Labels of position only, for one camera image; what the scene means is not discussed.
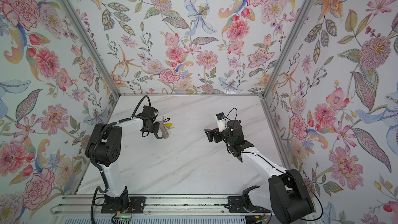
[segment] wall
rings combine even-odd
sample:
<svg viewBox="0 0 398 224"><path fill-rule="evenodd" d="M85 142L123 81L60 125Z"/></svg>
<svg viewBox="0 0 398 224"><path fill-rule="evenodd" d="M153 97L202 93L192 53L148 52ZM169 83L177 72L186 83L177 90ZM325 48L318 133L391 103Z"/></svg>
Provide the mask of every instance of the wall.
<svg viewBox="0 0 398 224"><path fill-rule="evenodd" d="M0 223L47 223L117 99L56 0L0 0L0 11Z"/></svg>
<svg viewBox="0 0 398 224"><path fill-rule="evenodd" d="M122 93L259 93L303 0L70 0Z"/></svg>
<svg viewBox="0 0 398 224"><path fill-rule="evenodd" d="M267 95L326 224L398 223L397 12L396 0L316 0Z"/></svg>

